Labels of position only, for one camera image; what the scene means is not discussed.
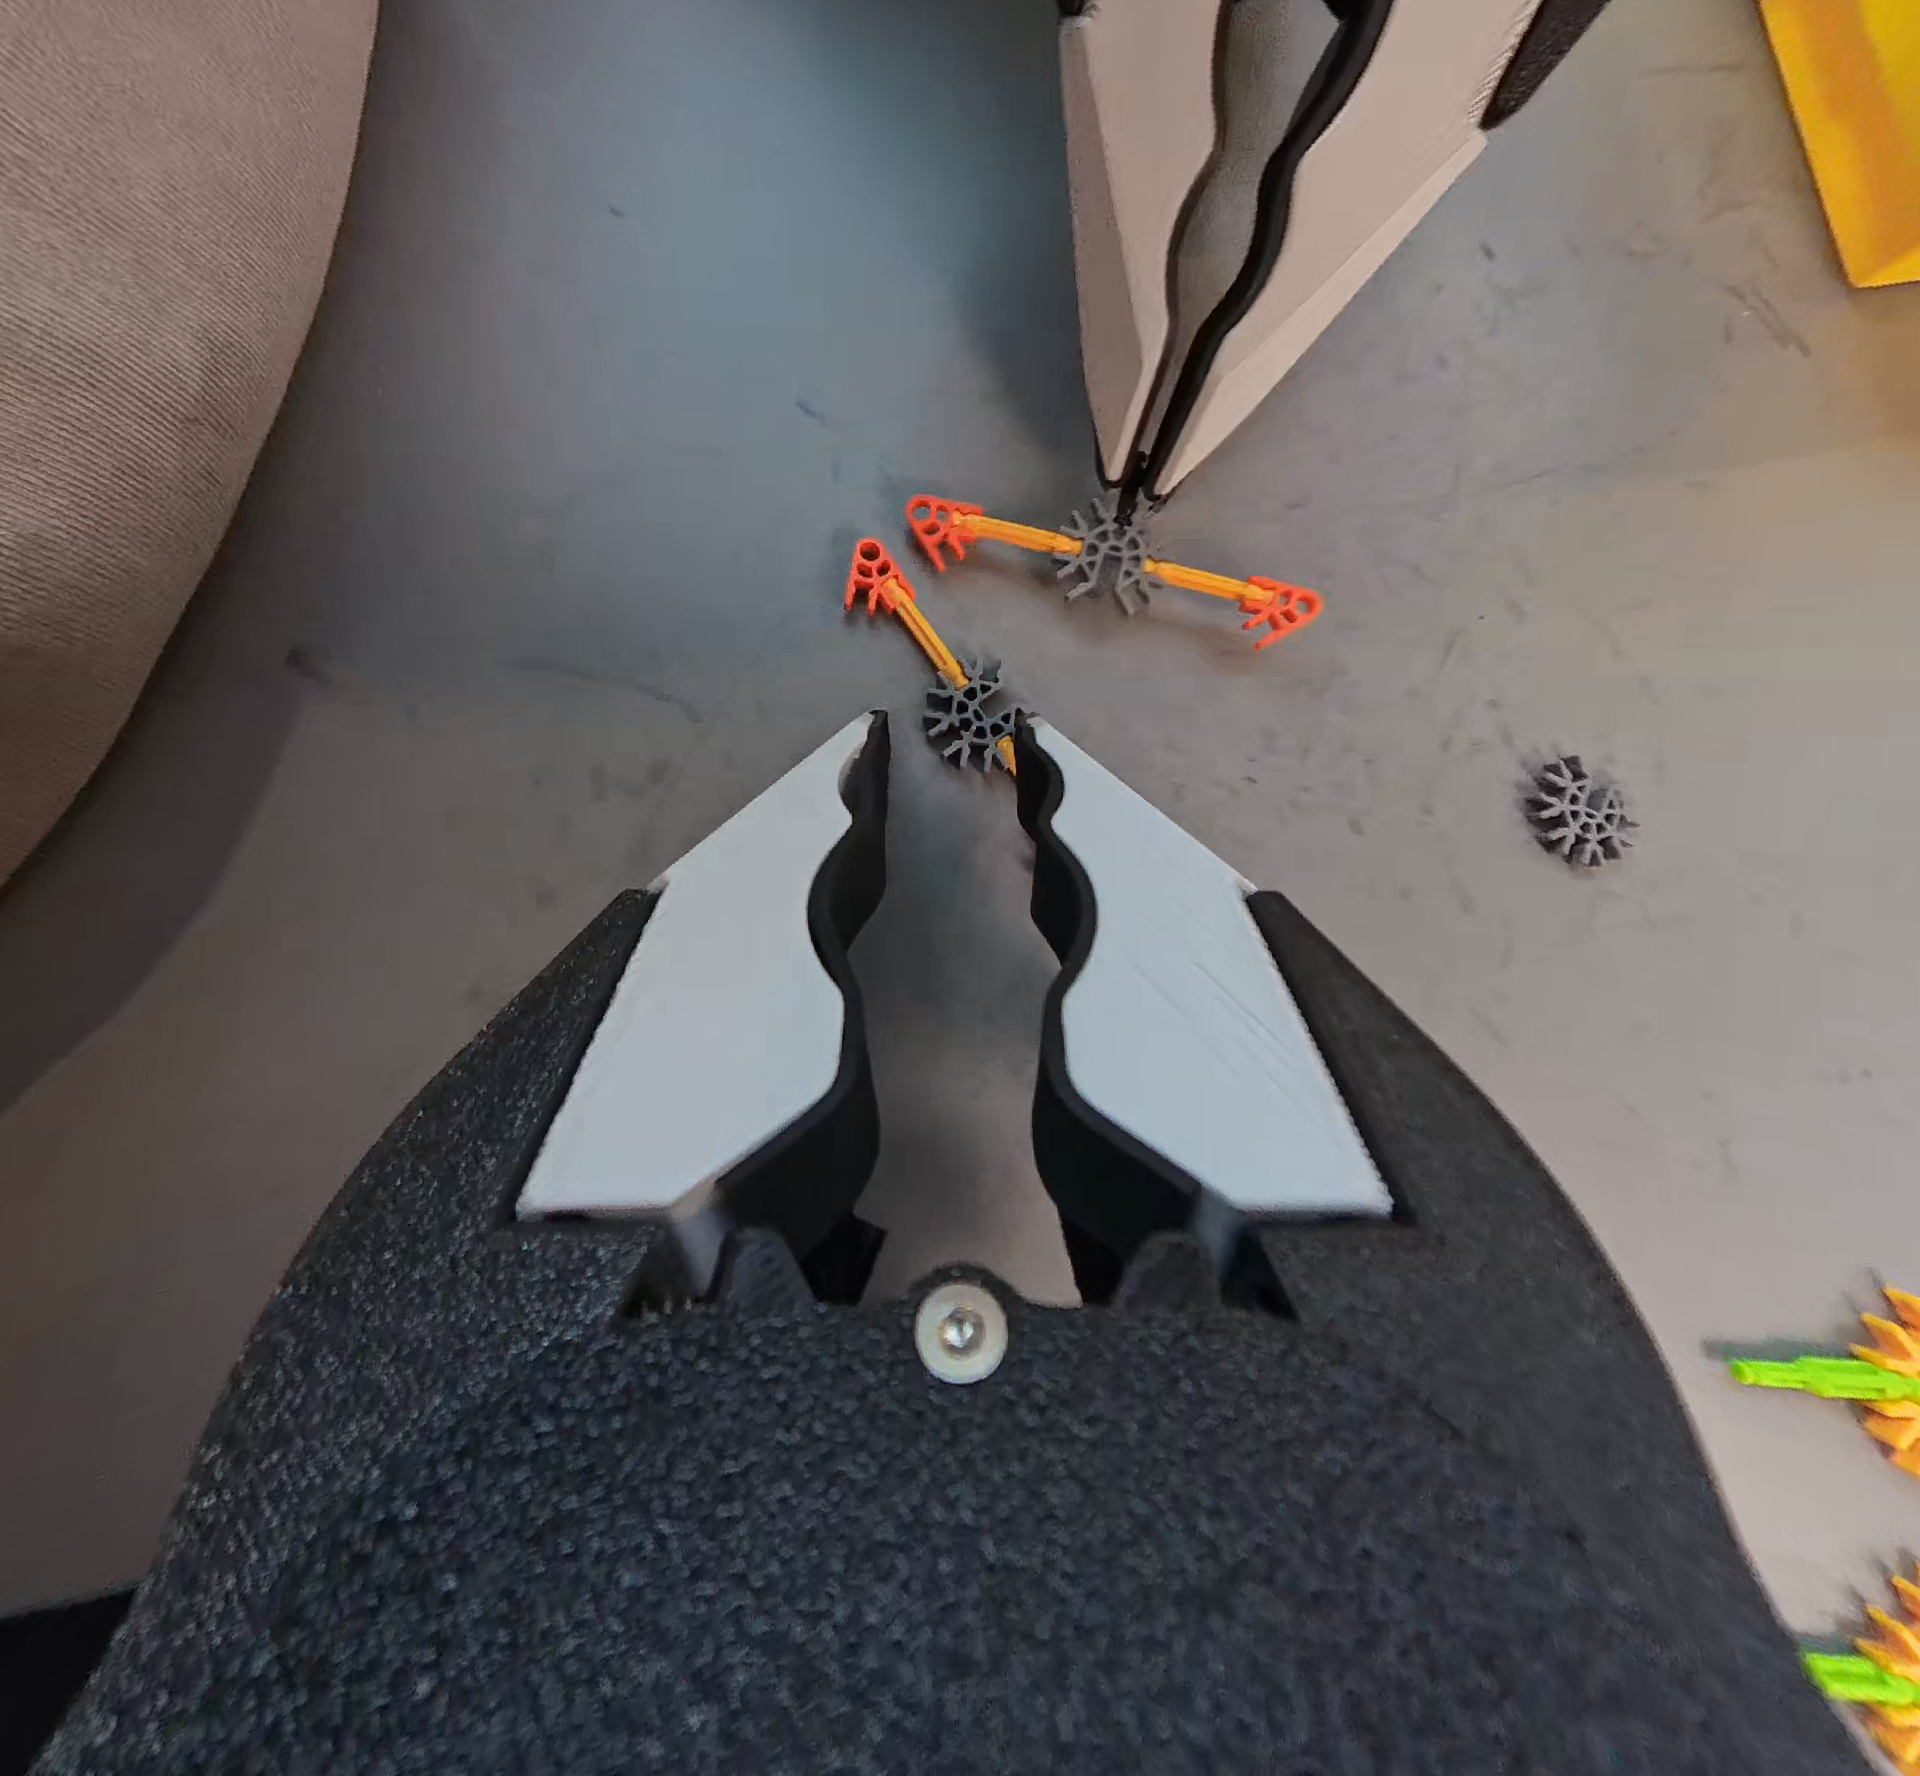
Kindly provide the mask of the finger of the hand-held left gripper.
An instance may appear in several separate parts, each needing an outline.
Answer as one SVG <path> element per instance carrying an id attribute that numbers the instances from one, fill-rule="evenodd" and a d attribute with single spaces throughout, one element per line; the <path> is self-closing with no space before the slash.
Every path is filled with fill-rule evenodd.
<path id="1" fill-rule="evenodd" d="M 1390 0 L 1351 95 L 1285 181 L 1277 258 L 1147 474 L 1177 489 L 1249 420 L 1481 147 L 1541 0 Z"/>
<path id="2" fill-rule="evenodd" d="M 1225 147 L 1233 2 L 1059 0 L 1079 350 L 1112 489 L 1170 485 L 1181 243 Z"/>

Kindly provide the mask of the grey snowflake connector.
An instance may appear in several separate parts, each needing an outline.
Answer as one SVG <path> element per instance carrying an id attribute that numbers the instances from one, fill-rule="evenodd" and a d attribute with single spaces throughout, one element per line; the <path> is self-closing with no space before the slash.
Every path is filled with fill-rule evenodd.
<path id="1" fill-rule="evenodd" d="M 1526 777 L 1520 809 L 1531 839 L 1571 870 L 1621 861 L 1638 823 L 1618 784 L 1577 755 L 1552 755 Z"/>
<path id="2" fill-rule="evenodd" d="M 1105 597 L 1132 617 L 1152 606 L 1161 588 L 1149 570 L 1152 544 L 1136 500 L 1116 489 L 1091 496 L 1075 510 L 1047 554 L 1068 603 Z"/>
<path id="3" fill-rule="evenodd" d="M 981 775 L 1002 773 L 991 744 L 999 732 L 1016 737 L 1021 706 L 1007 691 L 999 656 L 981 652 L 960 661 L 971 684 L 953 689 L 934 673 L 922 709 L 922 731 L 943 765 Z"/>

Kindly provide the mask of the yellow bin with colourful pieces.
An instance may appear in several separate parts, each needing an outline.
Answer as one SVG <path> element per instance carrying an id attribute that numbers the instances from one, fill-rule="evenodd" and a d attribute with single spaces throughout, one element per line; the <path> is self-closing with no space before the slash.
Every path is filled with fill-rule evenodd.
<path id="1" fill-rule="evenodd" d="M 1851 286 L 1917 281 L 1917 0 L 1755 0 Z"/>

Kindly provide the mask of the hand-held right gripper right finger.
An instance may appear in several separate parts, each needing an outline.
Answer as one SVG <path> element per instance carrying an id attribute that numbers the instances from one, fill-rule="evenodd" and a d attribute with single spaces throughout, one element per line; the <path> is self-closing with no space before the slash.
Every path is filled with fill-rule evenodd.
<path id="1" fill-rule="evenodd" d="M 1273 899 L 1042 719 L 1016 806 L 1043 997 L 1032 1146 L 1091 1308 L 1154 1264 L 1199 1299 L 1283 1308 L 1275 1227 L 1385 1225 L 1390 1177 L 1298 1000 Z"/>

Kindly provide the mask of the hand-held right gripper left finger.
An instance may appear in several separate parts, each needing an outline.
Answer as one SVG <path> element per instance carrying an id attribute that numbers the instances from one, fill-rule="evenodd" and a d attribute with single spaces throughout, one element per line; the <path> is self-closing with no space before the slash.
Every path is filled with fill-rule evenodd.
<path id="1" fill-rule="evenodd" d="M 879 1156 L 852 945 L 887 883 L 889 786 L 867 710 L 646 889 L 519 1221 L 656 1225 L 694 1299 L 748 1231 L 803 1263 L 845 1225 Z"/>

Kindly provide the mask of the toy model with red rod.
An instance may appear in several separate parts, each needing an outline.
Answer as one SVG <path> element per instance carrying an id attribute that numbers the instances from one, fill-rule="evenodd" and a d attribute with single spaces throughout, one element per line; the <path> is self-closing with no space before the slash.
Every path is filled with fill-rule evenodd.
<path id="1" fill-rule="evenodd" d="M 1881 1288 L 1880 1310 L 1861 1312 L 1864 1340 L 1844 1355 L 1728 1355 L 1742 1387 L 1842 1403 L 1881 1447 L 1888 1462 L 1917 1475 L 1917 1298 Z M 1917 1771 L 1917 1566 L 1890 1571 L 1881 1601 L 1869 1599 L 1842 1643 L 1801 1643 L 1812 1686 L 1902 1775 Z"/>

